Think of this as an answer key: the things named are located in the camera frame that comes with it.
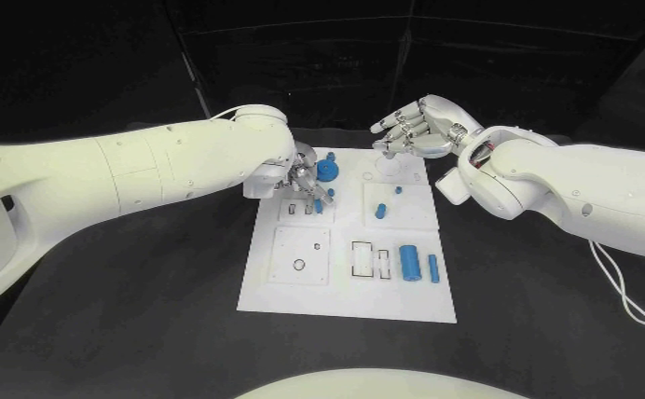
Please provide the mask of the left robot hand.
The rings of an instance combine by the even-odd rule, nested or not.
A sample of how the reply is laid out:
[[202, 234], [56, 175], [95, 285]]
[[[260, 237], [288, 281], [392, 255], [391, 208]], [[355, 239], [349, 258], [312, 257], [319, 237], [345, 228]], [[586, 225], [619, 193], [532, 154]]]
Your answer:
[[288, 163], [283, 185], [291, 186], [294, 190], [303, 191], [313, 200], [320, 200], [322, 203], [330, 205], [333, 199], [317, 180], [317, 154], [309, 144], [294, 142], [294, 153]]

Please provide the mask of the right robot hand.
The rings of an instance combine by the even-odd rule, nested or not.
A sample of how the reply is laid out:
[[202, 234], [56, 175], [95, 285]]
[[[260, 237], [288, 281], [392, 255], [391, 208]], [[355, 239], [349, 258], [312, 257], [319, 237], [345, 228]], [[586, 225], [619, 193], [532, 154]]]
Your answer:
[[482, 126], [450, 100], [426, 95], [385, 116], [369, 131], [384, 133], [372, 148], [385, 157], [405, 153], [420, 158], [443, 158], [459, 155]]

